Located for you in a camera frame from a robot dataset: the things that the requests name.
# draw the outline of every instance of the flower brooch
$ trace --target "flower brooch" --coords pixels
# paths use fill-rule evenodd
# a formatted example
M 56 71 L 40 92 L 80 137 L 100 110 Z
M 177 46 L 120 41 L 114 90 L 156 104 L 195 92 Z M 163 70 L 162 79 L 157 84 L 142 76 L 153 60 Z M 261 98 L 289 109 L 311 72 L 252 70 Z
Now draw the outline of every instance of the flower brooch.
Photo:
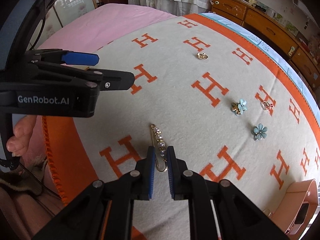
M 244 111 L 248 110 L 247 101 L 240 99 L 239 103 L 232 103 L 231 111 L 235 113 L 235 115 L 243 114 Z
M 267 127 L 264 127 L 261 123 L 258 126 L 253 128 L 252 134 L 254 135 L 254 140 L 258 141 L 262 138 L 265 139 L 267 137 L 266 132 L 268 131 Z

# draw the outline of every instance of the drawer handle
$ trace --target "drawer handle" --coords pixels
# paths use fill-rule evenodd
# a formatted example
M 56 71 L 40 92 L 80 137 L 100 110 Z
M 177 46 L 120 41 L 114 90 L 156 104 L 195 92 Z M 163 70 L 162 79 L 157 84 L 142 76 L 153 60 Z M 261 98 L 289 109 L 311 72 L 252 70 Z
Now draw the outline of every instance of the drawer handle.
M 233 7 L 231 5 L 228 5 L 227 3 L 224 3 L 223 6 L 229 8 L 230 10 L 233 9 Z
M 311 72 L 310 68 L 308 68 L 307 65 L 303 65 L 303 66 L 308 70 L 309 75 L 311 75 L 312 72 Z
M 268 32 L 270 32 L 272 35 L 276 35 L 275 32 L 271 29 L 269 29 L 268 27 L 266 28 Z
M 288 55 L 289 55 L 289 56 L 292 56 L 292 53 L 294 52 L 294 50 L 295 50 L 295 47 L 292 46 L 291 49 L 290 49 L 290 51 L 288 52 Z

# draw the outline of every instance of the safety pin brooch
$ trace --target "safety pin brooch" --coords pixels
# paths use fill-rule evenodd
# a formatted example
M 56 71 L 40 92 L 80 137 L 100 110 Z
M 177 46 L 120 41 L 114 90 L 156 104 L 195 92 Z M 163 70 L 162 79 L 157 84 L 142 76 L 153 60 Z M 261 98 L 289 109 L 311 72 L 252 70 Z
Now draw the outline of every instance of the safety pin brooch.
M 165 154 L 166 154 L 165 143 L 163 141 L 163 136 L 162 136 L 161 130 L 158 127 L 156 127 L 154 124 L 151 125 L 151 136 L 152 136 L 153 147 L 155 149 L 159 150 L 159 154 L 163 158 L 164 165 L 165 165 L 165 168 L 163 170 L 159 169 L 159 162 L 158 162 L 157 150 L 156 150 L 156 152 L 155 152 L 156 168 L 160 172 L 167 171 L 168 166 L 167 166 L 167 159 L 165 157 Z

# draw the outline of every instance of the drawer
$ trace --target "drawer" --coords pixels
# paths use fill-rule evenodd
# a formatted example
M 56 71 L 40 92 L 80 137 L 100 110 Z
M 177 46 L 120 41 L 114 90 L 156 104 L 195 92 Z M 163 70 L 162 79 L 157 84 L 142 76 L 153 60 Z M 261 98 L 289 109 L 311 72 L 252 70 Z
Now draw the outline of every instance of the drawer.
M 291 61 L 297 66 L 313 90 L 320 86 L 320 73 L 301 48 L 298 48 Z
M 212 12 L 215 12 L 216 14 L 218 14 L 218 15 L 220 15 L 222 17 L 225 17 L 226 19 L 228 19 L 228 20 L 230 20 L 230 21 L 232 21 L 232 22 L 234 22 L 236 24 L 239 24 L 240 26 L 242 24 L 242 21 L 239 20 L 238 18 L 236 18 L 236 17 L 234 17 L 234 16 L 232 16 L 232 15 L 230 15 L 230 14 L 224 12 L 224 11 L 221 11 L 221 10 L 219 10 L 217 8 L 214 8 L 213 6 L 212 6 Z
M 293 62 L 291 60 L 288 63 L 297 74 L 300 72 L 299 69 L 297 68 L 297 66 L 295 64 L 293 64 Z
M 244 19 L 245 11 L 247 10 L 245 5 L 234 0 L 213 0 L 212 7 L 227 12 L 240 20 Z
M 263 15 L 250 8 L 247 11 L 244 22 L 257 29 L 263 35 L 267 36 L 289 57 L 293 55 L 293 53 L 289 54 L 291 47 L 294 47 L 293 51 L 295 51 L 298 47 L 298 44 L 285 31 L 283 31 L 280 27 Z

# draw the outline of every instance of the finger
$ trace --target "finger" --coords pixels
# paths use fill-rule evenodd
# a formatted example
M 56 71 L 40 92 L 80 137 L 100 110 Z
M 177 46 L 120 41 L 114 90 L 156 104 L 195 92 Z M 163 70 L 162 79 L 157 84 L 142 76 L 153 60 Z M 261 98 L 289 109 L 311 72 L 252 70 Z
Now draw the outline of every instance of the finger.
M 17 122 L 13 129 L 13 133 L 16 138 L 21 138 L 26 134 L 33 132 L 33 128 L 36 125 L 37 116 L 27 115 Z
M 24 154 L 28 150 L 30 138 L 32 133 L 26 134 L 21 138 L 17 138 L 15 136 L 11 137 L 7 142 L 8 151 L 12 152 L 12 156 L 17 156 L 17 152 L 19 154 Z

